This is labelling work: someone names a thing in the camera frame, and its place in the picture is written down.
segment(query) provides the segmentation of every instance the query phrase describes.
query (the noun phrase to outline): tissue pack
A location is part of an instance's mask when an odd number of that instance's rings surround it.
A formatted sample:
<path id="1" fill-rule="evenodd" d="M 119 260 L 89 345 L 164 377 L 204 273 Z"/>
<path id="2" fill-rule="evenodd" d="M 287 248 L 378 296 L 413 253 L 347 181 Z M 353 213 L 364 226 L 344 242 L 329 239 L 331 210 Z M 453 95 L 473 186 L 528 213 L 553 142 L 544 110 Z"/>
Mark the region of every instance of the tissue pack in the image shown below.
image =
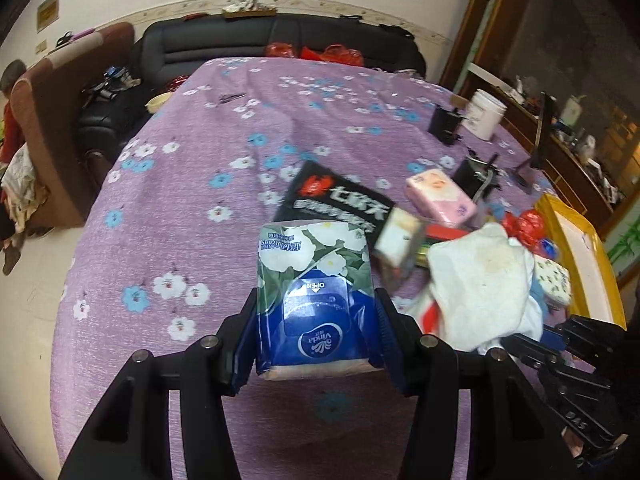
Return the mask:
<path id="1" fill-rule="evenodd" d="M 258 241 L 258 355 L 265 379 L 383 367 L 369 251 L 344 222 L 265 224 Z"/>

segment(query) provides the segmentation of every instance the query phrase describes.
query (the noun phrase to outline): white container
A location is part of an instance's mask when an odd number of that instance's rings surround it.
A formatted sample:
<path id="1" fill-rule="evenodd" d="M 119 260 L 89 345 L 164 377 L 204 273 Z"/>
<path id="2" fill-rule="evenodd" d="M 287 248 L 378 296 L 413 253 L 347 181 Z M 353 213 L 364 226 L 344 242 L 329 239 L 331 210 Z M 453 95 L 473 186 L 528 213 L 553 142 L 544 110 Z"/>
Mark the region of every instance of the white container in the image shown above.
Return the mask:
<path id="1" fill-rule="evenodd" d="M 490 140 L 506 111 L 506 105 L 484 90 L 476 90 L 466 106 L 462 125 L 482 140 Z"/>

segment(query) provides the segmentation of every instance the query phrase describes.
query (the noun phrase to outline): floral tablecloth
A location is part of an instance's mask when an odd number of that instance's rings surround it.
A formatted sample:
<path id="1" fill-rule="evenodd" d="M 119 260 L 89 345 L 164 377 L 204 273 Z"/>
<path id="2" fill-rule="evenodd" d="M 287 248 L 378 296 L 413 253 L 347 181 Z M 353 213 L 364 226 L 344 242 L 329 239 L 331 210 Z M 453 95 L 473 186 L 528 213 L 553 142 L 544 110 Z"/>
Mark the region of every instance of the floral tablecloth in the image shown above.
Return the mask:
<path id="1" fill-rule="evenodd" d="M 219 104 L 222 94 L 245 92 Z M 509 168 L 526 152 L 503 129 L 448 148 L 426 133 L 449 92 L 417 79 L 289 59 L 206 62 L 123 150 L 76 249 L 58 312 L 51 375 L 61 460 L 133 351 L 180 351 L 215 333 L 256 284 L 257 237 L 305 160 L 381 190 L 404 208 L 404 181 L 450 173 L 468 146 Z M 529 208 L 501 177 L 492 200 Z M 394 298 L 402 308 L 416 276 Z M 414 412 L 384 372 L 273 383 L 255 375 L 224 401 L 242 477 L 394 478 Z M 171 397 L 174 478 L 185 477 Z M 466 475 L 468 396 L 461 395 L 454 476 Z"/>

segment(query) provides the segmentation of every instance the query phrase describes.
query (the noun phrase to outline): white towel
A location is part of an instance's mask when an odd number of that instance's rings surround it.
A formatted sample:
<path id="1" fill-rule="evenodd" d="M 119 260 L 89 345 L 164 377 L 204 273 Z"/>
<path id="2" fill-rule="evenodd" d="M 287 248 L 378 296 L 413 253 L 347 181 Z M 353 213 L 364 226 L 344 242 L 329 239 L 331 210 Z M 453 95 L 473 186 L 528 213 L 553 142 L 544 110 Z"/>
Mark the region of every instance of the white towel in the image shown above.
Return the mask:
<path id="1" fill-rule="evenodd" d="M 500 224 L 435 244 L 427 257 L 442 314 L 439 335 L 453 348 L 486 351 L 520 330 L 540 339 L 542 312 L 529 301 L 533 256 Z"/>

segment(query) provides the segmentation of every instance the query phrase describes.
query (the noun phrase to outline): black package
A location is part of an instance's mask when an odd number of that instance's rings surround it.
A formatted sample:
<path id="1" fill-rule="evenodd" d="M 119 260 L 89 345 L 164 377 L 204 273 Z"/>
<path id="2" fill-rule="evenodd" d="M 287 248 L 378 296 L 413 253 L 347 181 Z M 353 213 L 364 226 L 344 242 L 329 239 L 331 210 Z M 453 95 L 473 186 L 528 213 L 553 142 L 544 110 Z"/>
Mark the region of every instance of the black package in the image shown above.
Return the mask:
<path id="1" fill-rule="evenodd" d="M 327 168 L 307 161 L 289 186 L 274 221 L 327 219 L 361 227 L 370 247 L 395 203 Z"/>

